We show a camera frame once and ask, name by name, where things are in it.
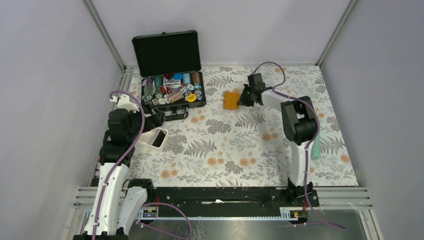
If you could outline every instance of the yellow round label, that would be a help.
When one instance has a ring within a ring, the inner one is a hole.
[[[190,94],[187,96],[187,102],[191,103],[196,100],[196,94]]]

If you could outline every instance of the blue poker chip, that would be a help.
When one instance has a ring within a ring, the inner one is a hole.
[[[181,80],[181,79],[183,79],[183,75],[181,73],[177,73],[173,76],[173,78],[176,79],[176,80]]]

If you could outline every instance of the gray wall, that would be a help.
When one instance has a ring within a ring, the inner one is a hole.
[[[424,1],[359,1],[322,67],[385,240],[422,239]]]
[[[93,0],[127,65],[131,39],[197,30],[202,64],[315,63],[349,0]]]
[[[81,0],[0,4],[0,239],[57,240],[120,74]]]

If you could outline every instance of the purple cable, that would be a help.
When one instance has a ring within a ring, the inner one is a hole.
[[[139,102],[139,100],[137,100],[137,98],[135,96],[133,96],[131,93],[126,92],[126,91],[121,91],[121,90],[116,90],[113,91],[109,94],[109,98],[112,98],[112,95],[114,94],[125,94],[128,95],[128,97],[132,98],[132,100],[134,100],[134,102],[138,105],[138,107],[140,108],[140,113],[141,113],[141,127],[140,127],[140,131],[138,132],[137,137],[135,137],[134,142],[131,144],[131,146],[129,146],[129,148],[123,153],[122,156],[120,156],[120,158],[118,159],[118,161],[112,166],[112,168],[110,169],[110,171],[107,173],[106,177],[104,178],[104,183],[106,185],[103,185],[101,187],[101,192],[100,192],[100,196],[98,198],[98,203],[97,203],[97,208],[95,209],[95,216],[94,216],[94,222],[97,223],[97,221],[99,220],[99,213],[100,213],[100,208],[102,205],[102,200],[103,200],[103,195],[105,194],[105,190],[106,190],[106,186],[108,184],[109,178],[111,177],[112,173],[114,172],[114,170],[117,168],[117,166],[124,160],[125,156],[131,151],[131,149],[133,149],[133,147],[136,145],[136,143],[139,141],[140,136],[143,133],[143,129],[145,127],[145,112],[143,111],[143,106],[142,104]],[[91,236],[91,240],[96,240],[96,230],[97,230],[97,224],[95,224],[93,226],[93,232],[92,232],[92,236]]]
[[[162,229],[160,229],[160,228],[157,228],[157,227],[154,227],[154,226],[150,226],[150,225],[148,225],[148,224],[141,224],[141,227],[148,227],[148,228],[150,228],[150,229],[153,229],[153,230],[156,230],[156,231],[159,231],[159,232],[162,232],[162,233],[164,233],[164,234],[167,234],[167,235],[169,235],[169,236],[172,236],[172,237],[174,237],[174,238],[178,238],[178,239],[189,239],[189,238],[191,238],[192,237],[192,235],[193,235],[193,228],[192,228],[192,224],[190,223],[190,221],[189,221],[189,218],[184,214],[184,212],[183,211],[181,211],[178,207],[176,207],[176,206],[174,206],[174,205],[171,205],[171,204],[169,204],[169,203],[165,203],[165,202],[151,202],[151,203],[146,203],[146,204],[143,204],[141,207],[147,207],[147,206],[153,206],[153,205],[162,205],[162,206],[167,206],[167,207],[170,207],[170,208],[173,208],[173,209],[175,209],[175,210],[177,210],[181,215],[182,215],[182,217],[183,218],[185,218],[185,221],[187,222],[187,224],[188,224],[188,229],[189,229],[189,234],[188,234],[188,236],[178,236],[178,235],[175,235],[175,234],[173,234],[173,233],[171,233],[171,232],[168,232],[168,231],[165,231],[165,230],[162,230]]]
[[[311,105],[309,105],[307,102],[305,102],[304,100],[302,100],[300,98],[297,98],[297,97],[294,97],[294,96],[289,96],[289,95],[284,94],[284,93],[279,92],[279,91],[276,91],[276,88],[277,87],[283,85],[286,82],[286,74],[284,73],[283,68],[278,63],[273,62],[273,61],[266,61],[264,63],[261,63],[259,66],[256,67],[256,69],[252,72],[252,74],[254,74],[259,69],[259,67],[262,66],[262,65],[264,65],[264,64],[274,64],[274,65],[276,65],[277,67],[279,67],[279,69],[282,72],[282,75],[284,76],[284,80],[282,81],[282,83],[279,83],[279,84],[273,86],[272,87],[272,91],[275,94],[280,95],[282,97],[285,97],[285,98],[288,98],[288,99],[293,99],[293,100],[296,100],[296,101],[299,101],[299,102],[303,103],[305,106],[307,106],[312,111],[312,113],[313,113],[313,115],[315,117],[316,132],[313,135],[312,139],[306,144],[306,147],[305,147],[305,151],[306,151],[305,160],[306,160],[306,163],[305,163],[305,171],[304,171],[305,174],[304,174],[304,189],[303,190],[304,190],[304,195],[305,195],[305,199],[306,199],[306,202],[307,202],[308,207],[312,210],[312,212],[322,222],[311,222],[311,223],[307,223],[307,225],[326,224],[326,225],[328,225],[328,226],[330,226],[330,227],[332,227],[334,229],[341,230],[341,231],[347,231],[347,228],[346,227],[344,227],[344,226],[342,226],[340,224],[337,224],[337,223],[328,222],[322,216],[320,216],[318,214],[318,212],[312,207],[311,201],[309,200],[309,197],[308,197],[308,190],[307,190],[307,183],[308,183],[307,178],[308,178],[308,168],[309,168],[309,158],[308,158],[309,151],[308,151],[308,148],[314,142],[315,138],[317,137],[318,133],[320,132],[320,121],[318,120],[318,115],[315,112],[315,109]]]

